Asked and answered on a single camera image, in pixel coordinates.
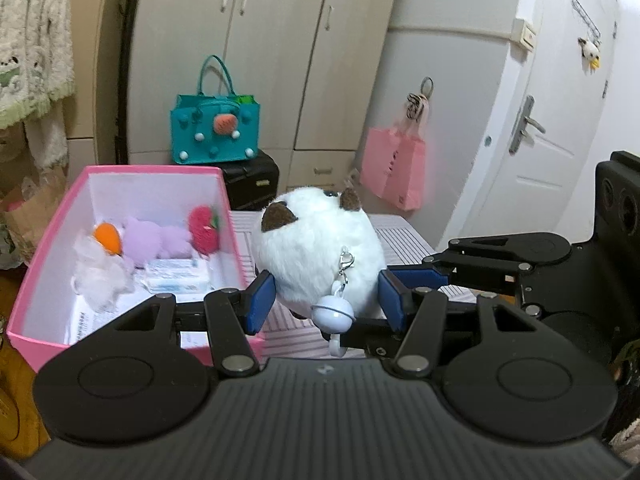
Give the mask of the cream fluffy cardigan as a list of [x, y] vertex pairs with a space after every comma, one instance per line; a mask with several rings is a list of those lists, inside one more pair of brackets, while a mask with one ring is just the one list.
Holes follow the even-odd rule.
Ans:
[[24, 127], [40, 170], [68, 163], [62, 101], [75, 90], [70, 0], [1, 0], [1, 128]]

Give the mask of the orange soft sponge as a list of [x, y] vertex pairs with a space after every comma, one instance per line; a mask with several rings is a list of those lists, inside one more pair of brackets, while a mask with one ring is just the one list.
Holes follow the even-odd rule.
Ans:
[[93, 230], [93, 237], [110, 255], [122, 253], [122, 239], [114, 224], [103, 222]]

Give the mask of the white mesh bath pouf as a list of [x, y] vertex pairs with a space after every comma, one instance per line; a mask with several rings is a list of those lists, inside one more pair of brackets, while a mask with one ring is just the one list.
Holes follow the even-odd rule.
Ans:
[[93, 236], [79, 235], [74, 252], [72, 287], [94, 312], [114, 311], [119, 296], [134, 291], [132, 266], [121, 256], [109, 254]]

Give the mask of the black suitcase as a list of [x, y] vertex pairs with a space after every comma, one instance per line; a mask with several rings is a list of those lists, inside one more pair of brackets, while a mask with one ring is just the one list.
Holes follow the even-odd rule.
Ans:
[[219, 165], [232, 210], [260, 211], [277, 196], [280, 170], [262, 150], [247, 160]]

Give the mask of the red knitted strawberry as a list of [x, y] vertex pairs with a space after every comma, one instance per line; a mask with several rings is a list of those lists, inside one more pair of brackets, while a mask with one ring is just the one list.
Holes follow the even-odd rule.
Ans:
[[211, 255], [219, 249], [218, 217], [212, 207], [197, 206], [189, 214], [192, 245], [201, 255]]

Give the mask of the beige wardrobe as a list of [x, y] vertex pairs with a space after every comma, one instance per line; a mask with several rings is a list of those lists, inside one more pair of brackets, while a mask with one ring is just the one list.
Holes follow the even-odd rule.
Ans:
[[280, 189], [340, 188], [354, 166], [394, 0], [128, 0], [122, 84], [128, 159], [171, 159], [180, 93], [235, 89], [262, 107]]

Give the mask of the chick plush door hanger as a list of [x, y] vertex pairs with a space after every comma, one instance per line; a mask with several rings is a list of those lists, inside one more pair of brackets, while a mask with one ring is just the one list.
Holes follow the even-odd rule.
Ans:
[[590, 70], [597, 70], [600, 67], [600, 49], [597, 44], [587, 38], [578, 38], [582, 59]]

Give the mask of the white round plush keychain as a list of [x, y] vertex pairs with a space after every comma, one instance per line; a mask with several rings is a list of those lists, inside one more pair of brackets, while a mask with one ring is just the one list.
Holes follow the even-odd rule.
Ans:
[[353, 188], [296, 188], [273, 200], [252, 232], [258, 271], [276, 281], [276, 299], [329, 336], [331, 356], [360, 318], [382, 318], [378, 274], [384, 250]]

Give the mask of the brown paper bag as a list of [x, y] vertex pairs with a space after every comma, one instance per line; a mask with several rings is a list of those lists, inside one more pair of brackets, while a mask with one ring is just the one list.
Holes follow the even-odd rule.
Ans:
[[66, 192], [64, 169], [55, 166], [40, 174], [38, 181], [24, 177], [1, 200], [1, 220], [25, 264], [34, 258], [36, 249], [46, 232], [55, 211]]

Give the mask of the pink paper bag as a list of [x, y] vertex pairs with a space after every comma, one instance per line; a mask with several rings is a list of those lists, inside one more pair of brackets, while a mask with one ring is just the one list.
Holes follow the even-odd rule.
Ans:
[[426, 144], [420, 136], [394, 128], [371, 128], [364, 146], [360, 183], [395, 208], [422, 207]]

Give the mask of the white wall switch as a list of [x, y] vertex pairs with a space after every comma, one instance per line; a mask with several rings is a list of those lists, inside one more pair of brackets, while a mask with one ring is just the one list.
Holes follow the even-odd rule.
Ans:
[[533, 52], [537, 42], [535, 27], [524, 18], [514, 18], [510, 41], [527, 52]]

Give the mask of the teal felt handbag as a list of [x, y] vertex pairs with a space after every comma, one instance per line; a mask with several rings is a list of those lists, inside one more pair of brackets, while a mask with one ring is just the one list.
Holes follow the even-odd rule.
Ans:
[[[217, 62], [226, 94], [208, 96], [203, 82]], [[260, 104], [252, 94], [236, 93], [222, 58], [209, 55], [201, 66], [194, 94], [178, 94], [169, 114], [171, 159], [178, 165], [242, 162], [258, 154]]]

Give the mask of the pink cardboard box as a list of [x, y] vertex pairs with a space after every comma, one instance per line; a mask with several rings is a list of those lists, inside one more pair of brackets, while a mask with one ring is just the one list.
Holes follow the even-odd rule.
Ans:
[[33, 370], [156, 292], [200, 301], [250, 281], [220, 169], [91, 166], [65, 194], [8, 324]]

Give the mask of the purple plush toy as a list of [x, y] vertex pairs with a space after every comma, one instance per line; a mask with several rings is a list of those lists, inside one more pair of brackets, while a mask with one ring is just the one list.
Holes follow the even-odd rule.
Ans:
[[156, 259], [192, 257], [192, 236], [182, 226], [160, 226], [152, 221], [129, 217], [122, 233], [122, 258], [130, 266], [142, 269]]

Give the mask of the white door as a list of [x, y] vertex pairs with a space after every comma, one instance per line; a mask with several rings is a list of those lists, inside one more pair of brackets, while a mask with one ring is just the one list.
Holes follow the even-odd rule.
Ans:
[[[528, 126], [534, 142], [524, 140], [518, 152], [510, 155], [516, 114], [498, 169], [462, 234], [552, 231], [559, 224], [602, 114], [619, 17], [618, 0], [544, 0], [521, 106], [529, 94], [535, 98], [530, 116], [546, 133]], [[578, 38], [599, 46], [597, 70], [584, 63]]]

